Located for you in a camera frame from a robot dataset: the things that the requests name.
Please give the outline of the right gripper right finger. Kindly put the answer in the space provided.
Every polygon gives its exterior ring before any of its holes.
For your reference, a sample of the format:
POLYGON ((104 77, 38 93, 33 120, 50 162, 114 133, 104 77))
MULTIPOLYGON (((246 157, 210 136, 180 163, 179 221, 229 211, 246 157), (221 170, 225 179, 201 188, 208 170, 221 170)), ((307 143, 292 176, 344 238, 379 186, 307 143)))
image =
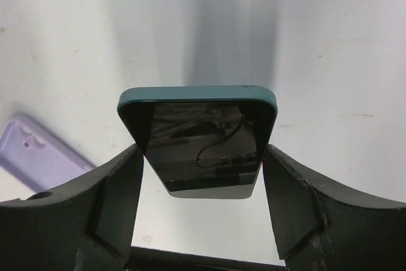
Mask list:
POLYGON ((343 185, 273 145, 263 177, 288 270, 405 270, 405 203, 343 185))

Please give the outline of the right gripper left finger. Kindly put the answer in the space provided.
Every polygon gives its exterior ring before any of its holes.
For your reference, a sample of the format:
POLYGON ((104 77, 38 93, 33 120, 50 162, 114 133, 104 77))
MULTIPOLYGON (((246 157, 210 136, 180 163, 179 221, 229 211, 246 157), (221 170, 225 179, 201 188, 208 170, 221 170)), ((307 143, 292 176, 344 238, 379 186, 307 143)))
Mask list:
POLYGON ((132 145, 109 162, 26 200, 1 203, 2 270, 122 270, 143 176, 132 145))

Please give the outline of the lavender phone case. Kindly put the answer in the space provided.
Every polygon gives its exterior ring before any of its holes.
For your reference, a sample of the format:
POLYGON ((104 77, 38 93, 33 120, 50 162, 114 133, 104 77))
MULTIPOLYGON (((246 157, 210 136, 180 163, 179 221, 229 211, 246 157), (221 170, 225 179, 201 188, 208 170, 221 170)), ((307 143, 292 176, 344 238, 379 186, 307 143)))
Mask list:
POLYGON ((34 192, 64 184, 95 168, 29 116, 17 115, 1 135, 1 166, 34 192))

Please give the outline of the black smartphone teal frame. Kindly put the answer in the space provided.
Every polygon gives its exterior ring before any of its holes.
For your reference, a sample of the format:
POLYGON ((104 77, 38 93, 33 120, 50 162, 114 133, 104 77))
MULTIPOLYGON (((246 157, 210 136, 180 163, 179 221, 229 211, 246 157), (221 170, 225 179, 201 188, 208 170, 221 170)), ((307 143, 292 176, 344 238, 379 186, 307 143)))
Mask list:
POLYGON ((137 87, 117 112, 167 192, 185 199, 247 199, 278 113, 257 85, 137 87))

